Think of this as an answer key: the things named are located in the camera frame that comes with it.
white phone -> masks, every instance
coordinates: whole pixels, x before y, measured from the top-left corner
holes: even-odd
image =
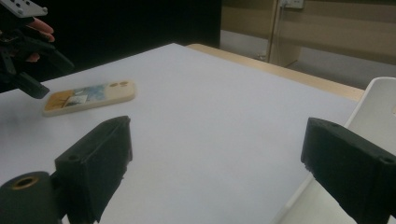
[[[52,117],[103,105],[133,100],[135,85],[132,80],[89,86],[53,93],[43,109],[43,116]]]

beige wall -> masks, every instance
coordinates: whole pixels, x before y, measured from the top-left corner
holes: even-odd
[[[221,28],[269,39],[271,63],[297,60],[301,46],[396,64],[396,5],[390,1],[308,0],[303,9],[282,10],[276,2],[224,0]]]

human hand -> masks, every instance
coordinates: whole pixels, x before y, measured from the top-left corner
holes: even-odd
[[[52,27],[50,27],[48,24],[44,23],[43,21],[37,18],[34,19],[35,20],[27,24],[27,26],[40,32],[40,34],[42,34],[45,38],[47,38],[49,42],[55,41],[55,37],[52,35],[53,34]],[[40,55],[38,53],[33,53],[32,55],[29,56],[26,62],[35,63],[39,59],[40,59]]]

black plastic part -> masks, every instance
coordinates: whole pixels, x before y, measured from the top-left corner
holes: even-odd
[[[109,119],[56,159],[57,171],[20,175],[0,188],[1,224],[99,221],[132,160],[130,119]]]
[[[54,198],[48,173],[13,178],[0,188],[0,223],[57,224]]]
[[[55,160],[70,223],[99,221],[132,160],[130,119],[107,120]]]
[[[358,223],[396,214],[396,157],[343,126],[309,119],[302,162]]]
[[[0,5],[0,82],[10,83],[28,95],[41,99],[50,90],[27,73],[18,72],[21,69],[16,68],[18,66],[14,66],[13,61],[26,61],[32,53],[38,53],[46,56],[48,62],[64,74],[70,73],[74,65],[37,30],[25,26],[32,21],[34,18],[17,18]]]

table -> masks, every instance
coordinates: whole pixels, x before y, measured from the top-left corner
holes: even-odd
[[[201,52],[234,62],[240,63],[245,66],[254,67],[256,69],[262,70],[263,72],[270,73],[272,75],[277,75],[280,77],[285,77],[287,79],[323,90],[334,93],[339,96],[343,96],[347,99],[354,101],[359,101],[364,94],[364,90],[347,86],[341,83],[333,82],[324,78],[310,76],[305,73],[293,71],[281,66],[273,65],[270,63],[263,63],[258,60],[254,60],[248,57],[240,56],[231,52],[224,50],[210,48],[201,44],[189,45],[189,48],[196,49]]]
[[[132,79],[131,102],[44,118],[0,95],[0,184],[53,160],[98,123],[131,117],[134,160],[101,223],[269,223],[308,175],[308,117],[344,124],[357,102],[179,45],[54,79],[52,91]]]

